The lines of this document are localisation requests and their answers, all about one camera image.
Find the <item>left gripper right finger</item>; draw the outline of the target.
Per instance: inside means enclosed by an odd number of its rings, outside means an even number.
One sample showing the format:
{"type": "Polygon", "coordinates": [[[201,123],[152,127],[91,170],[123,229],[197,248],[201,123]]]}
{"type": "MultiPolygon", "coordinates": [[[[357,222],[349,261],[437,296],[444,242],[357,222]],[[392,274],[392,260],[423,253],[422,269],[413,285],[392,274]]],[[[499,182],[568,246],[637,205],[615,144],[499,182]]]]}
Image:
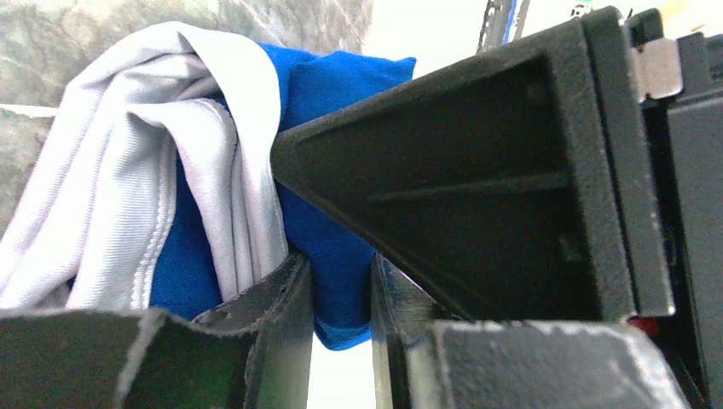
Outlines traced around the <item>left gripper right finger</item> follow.
{"type": "Polygon", "coordinates": [[[630,325],[467,322],[382,256],[372,264],[380,408],[686,408],[662,351],[630,325]]]}

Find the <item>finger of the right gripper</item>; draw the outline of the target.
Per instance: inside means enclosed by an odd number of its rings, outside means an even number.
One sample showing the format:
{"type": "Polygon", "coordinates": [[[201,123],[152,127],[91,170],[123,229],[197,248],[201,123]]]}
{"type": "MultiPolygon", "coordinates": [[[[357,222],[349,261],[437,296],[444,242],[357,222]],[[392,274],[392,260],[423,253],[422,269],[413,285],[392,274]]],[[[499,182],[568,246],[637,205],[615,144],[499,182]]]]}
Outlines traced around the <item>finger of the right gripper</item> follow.
{"type": "Polygon", "coordinates": [[[600,9],[287,130],[272,171],[465,319],[669,316],[632,51],[600,9]]]}

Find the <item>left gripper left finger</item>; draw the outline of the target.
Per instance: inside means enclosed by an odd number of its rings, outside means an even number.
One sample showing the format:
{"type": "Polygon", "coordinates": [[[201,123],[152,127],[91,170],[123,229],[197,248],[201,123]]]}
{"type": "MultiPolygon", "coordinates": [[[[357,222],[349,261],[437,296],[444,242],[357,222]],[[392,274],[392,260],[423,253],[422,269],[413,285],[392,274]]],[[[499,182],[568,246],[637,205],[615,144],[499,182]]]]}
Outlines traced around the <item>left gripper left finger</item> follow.
{"type": "Polygon", "coordinates": [[[142,311],[1,314],[4,408],[304,408],[310,265],[293,252],[194,320],[142,311]]]}

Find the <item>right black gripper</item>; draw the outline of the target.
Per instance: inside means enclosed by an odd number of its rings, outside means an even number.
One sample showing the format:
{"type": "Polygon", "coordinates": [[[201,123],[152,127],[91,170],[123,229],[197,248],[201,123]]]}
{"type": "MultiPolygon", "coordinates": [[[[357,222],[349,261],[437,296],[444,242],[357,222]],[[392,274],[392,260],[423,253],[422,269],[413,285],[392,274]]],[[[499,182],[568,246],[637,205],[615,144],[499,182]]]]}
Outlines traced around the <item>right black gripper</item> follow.
{"type": "Polygon", "coordinates": [[[648,320],[689,405],[722,405],[722,37],[678,38],[681,90],[641,106],[675,310],[648,320]]]}

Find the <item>blue underwear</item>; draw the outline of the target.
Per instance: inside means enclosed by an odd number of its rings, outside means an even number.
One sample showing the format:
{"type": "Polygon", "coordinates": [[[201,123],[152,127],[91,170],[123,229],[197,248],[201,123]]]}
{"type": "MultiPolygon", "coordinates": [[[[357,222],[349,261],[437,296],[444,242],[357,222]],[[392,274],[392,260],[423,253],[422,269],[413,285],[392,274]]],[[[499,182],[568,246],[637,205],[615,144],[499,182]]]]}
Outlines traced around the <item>blue underwear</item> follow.
{"type": "Polygon", "coordinates": [[[186,319],[273,273],[313,273],[315,333],[366,342],[373,248],[276,184],[278,133],[409,81],[413,58],[317,56],[165,22],[66,87],[1,240],[1,306],[186,319]]]}

